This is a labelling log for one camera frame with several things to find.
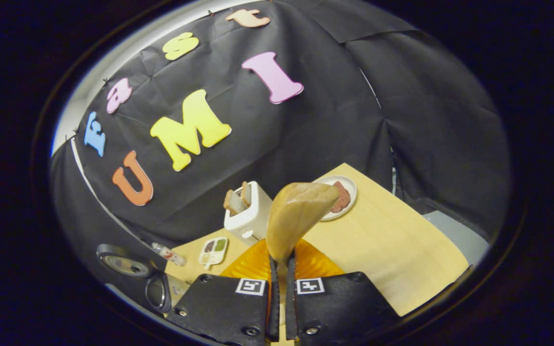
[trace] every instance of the plate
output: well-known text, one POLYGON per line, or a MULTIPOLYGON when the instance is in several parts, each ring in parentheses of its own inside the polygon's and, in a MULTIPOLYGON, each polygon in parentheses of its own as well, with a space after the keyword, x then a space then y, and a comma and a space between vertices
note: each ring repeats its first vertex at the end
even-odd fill
POLYGON ((336 182, 340 182, 341 185, 343 185, 343 187, 345 188, 345 190, 347 190, 350 193, 350 203, 348 204, 347 207, 343 208, 343 210, 341 210, 340 212, 332 212, 332 211, 329 212, 320 221, 329 221, 332 219, 336 219, 337 217, 340 217, 341 215, 348 212, 348 210, 352 208, 352 206, 354 205, 354 202, 356 201, 356 184, 354 184, 354 182, 350 178, 343 177, 342 175, 331 175, 330 177, 324 177, 314 181, 314 183, 322 183, 326 185, 332 185, 336 182))

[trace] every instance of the foam letter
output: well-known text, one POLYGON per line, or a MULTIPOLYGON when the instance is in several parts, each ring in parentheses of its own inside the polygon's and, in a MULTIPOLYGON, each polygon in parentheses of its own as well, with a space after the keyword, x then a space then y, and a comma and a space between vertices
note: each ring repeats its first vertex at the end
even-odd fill
POLYGON ((271 21, 271 18, 264 17, 264 18, 257 18, 254 14, 258 14, 260 11, 258 10, 239 10, 235 13, 229 15, 226 17, 226 20, 236 20, 237 23, 240 26, 244 26, 246 28, 256 28, 258 26, 263 26, 268 24, 271 21))
POLYGON ((151 127, 151 136, 160 139, 163 147, 172 158, 172 168, 181 171, 191 162, 189 154, 183 154, 177 145, 187 151, 200 154, 198 134, 202 135, 202 145, 209 148, 230 134, 228 124, 222 124, 215 116, 204 97, 203 89, 192 92, 183 100, 183 124, 170 118, 162 117, 151 127))
POLYGON ((193 33, 182 33, 166 42, 162 47, 162 50, 166 53, 165 58, 169 61, 175 61, 196 48, 200 41, 198 41, 198 38, 192 36, 193 33))
POLYGON ((85 145, 89 144, 97 150, 100 157, 104 156, 104 144, 106 143, 106 134, 101 133, 101 125, 95 121, 96 113, 93 111, 88 115, 87 129, 85 130, 85 145))
POLYGON ((270 90, 271 103, 278 104, 303 91, 301 83, 293 82, 275 61, 275 52, 260 53, 242 63, 243 68, 253 70, 270 90))
POLYGON ((108 114, 114 113, 121 103, 129 99, 130 95, 132 95, 132 88, 129 86, 127 78, 118 81, 117 84, 110 89, 106 97, 106 100, 108 100, 108 105, 106 105, 108 114))
POLYGON ((140 164, 136 160, 136 152, 130 151, 123 159, 123 165, 129 167, 132 170, 132 173, 142 184, 142 190, 137 192, 129 184, 125 176, 123 175, 123 168, 119 167, 114 171, 113 174, 113 183, 118 186, 123 195, 129 199, 130 202, 136 204, 137 206, 144 206, 150 201, 153 197, 153 184, 145 171, 143 171, 140 164))

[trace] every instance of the table surface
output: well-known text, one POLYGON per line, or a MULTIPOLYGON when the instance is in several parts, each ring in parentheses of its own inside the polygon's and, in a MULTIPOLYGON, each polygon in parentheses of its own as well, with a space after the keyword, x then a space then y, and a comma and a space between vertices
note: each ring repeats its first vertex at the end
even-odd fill
MULTIPOLYGON (((468 268, 450 239, 391 192, 348 164, 322 177, 330 175, 352 179, 358 189, 356 201, 343 216, 317 223, 303 239, 346 273, 365 273, 398 315, 406 315, 433 298, 468 268)), ((168 261, 165 272, 192 283, 202 273, 222 273, 248 248, 222 228, 174 248, 187 263, 179 267, 168 261), (198 255, 208 239, 218 236, 229 239, 224 261, 204 269, 198 255)), ((280 335, 285 335, 283 326, 280 335)), ((278 344, 294 342, 282 340, 278 344)))

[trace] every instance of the small bottle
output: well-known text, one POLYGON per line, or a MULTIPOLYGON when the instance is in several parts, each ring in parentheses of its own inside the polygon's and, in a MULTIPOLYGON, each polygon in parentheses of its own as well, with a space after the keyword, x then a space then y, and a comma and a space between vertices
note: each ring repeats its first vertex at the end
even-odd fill
POLYGON ((158 244, 158 243, 152 243, 151 247, 155 250, 155 252, 160 254, 161 257, 163 257, 163 258, 165 258, 169 261, 172 261, 176 265, 180 265, 181 267, 183 267, 183 265, 185 265, 185 262, 186 262, 185 258, 182 258, 178 254, 175 254, 167 246, 161 245, 161 244, 158 244))

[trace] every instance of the bread slice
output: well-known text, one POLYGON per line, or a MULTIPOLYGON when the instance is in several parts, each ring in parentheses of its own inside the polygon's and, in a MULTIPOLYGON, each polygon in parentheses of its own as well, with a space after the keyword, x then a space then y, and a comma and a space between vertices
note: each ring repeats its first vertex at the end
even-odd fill
POLYGON ((246 210, 246 208, 245 203, 240 199, 239 195, 235 191, 228 190, 226 199, 224 199, 224 209, 230 210, 230 216, 237 215, 246 210))
POLYGON ((251 185, 248 182, 242 182, 242 192, 240 193, 242 202, 245 203, 247 208, 251 206, 251 185))

